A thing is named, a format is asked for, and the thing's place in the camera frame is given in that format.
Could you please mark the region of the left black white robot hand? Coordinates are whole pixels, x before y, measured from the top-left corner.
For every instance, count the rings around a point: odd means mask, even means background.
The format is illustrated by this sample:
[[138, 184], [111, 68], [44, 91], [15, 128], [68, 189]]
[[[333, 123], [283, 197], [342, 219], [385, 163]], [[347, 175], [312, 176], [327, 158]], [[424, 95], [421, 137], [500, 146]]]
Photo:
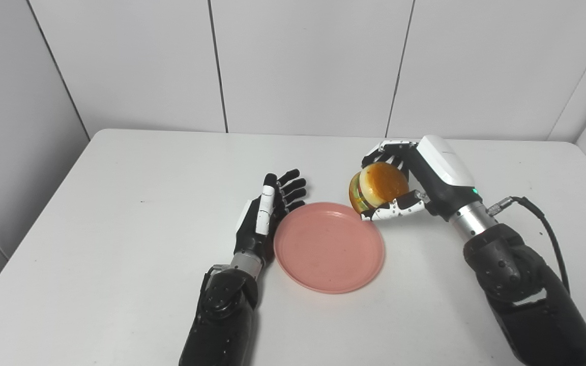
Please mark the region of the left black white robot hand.
[[274, 236], [283, 219], [305, 205], [307, 181], [299, 169], [278, 177], [268, 173], [260, 195], [247, 204], [236, 232], [234, 253], [256, 256], [262, 265], [274, 259]]

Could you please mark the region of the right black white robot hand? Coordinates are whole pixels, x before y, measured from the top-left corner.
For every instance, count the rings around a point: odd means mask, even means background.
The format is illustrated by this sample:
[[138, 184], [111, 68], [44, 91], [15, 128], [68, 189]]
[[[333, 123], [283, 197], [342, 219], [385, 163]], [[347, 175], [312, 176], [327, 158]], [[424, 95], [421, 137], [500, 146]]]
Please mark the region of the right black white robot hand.
[[405, 178], [413, 176], [422, 191], [385, 199], [360, 214], [363, 221], [390, 220], [427, 210], [447, 221], [462, 207], [482, 202], [472, 174], [445, 139], [425, 135], [420, 141], [384, 140], [361, 160], [365, 168], [386, 162]]

